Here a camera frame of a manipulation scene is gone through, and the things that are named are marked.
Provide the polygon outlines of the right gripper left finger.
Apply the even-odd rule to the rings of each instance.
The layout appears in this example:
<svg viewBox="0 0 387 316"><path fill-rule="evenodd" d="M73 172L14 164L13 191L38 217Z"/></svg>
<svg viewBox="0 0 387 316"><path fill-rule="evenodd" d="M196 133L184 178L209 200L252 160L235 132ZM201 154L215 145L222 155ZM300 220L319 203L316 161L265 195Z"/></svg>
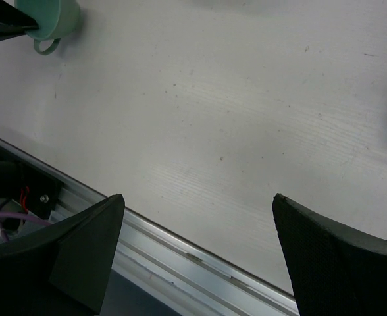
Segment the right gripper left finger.
<svg viewBox="0 0 387 316"><path fill-rule="evenodd" d="M115 194L0 244L0 315L99 315L123 216Z"/></svg>

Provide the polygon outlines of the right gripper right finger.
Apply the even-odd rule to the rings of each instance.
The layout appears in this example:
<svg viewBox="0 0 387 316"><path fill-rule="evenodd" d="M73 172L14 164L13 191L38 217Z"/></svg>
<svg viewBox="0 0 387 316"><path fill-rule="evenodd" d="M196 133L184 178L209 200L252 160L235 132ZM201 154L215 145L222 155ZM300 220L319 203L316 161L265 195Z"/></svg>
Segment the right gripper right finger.
<svg viewBox="0 0 387 316"><path fill-rule="evenodd" d="M300 315L387 315L387 240L282 194L272 213Z"/></svg>

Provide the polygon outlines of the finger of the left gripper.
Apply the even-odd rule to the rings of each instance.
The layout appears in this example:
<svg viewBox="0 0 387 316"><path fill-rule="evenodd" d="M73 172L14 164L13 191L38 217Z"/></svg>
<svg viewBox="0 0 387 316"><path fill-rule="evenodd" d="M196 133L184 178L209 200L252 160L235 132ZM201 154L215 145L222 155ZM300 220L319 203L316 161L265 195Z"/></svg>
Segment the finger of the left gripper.
<svg viewBox="0 0 387 316"><path fill-rule="evenodd" d="M0 0L0 41L23 36L27 31L38 29L39 26L33 18Z"/></svg>

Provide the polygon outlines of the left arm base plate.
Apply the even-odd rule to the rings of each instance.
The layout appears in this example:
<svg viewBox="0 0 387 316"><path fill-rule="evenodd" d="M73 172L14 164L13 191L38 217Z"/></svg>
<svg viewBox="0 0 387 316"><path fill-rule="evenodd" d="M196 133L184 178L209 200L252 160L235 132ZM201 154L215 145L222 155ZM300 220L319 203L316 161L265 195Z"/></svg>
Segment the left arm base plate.
<svg viewBox="0 0 387 316"><path fill-rule="evenodd" d="M25 211L48 219L63 183L0 146L0 198L11 198Z"/></svg>

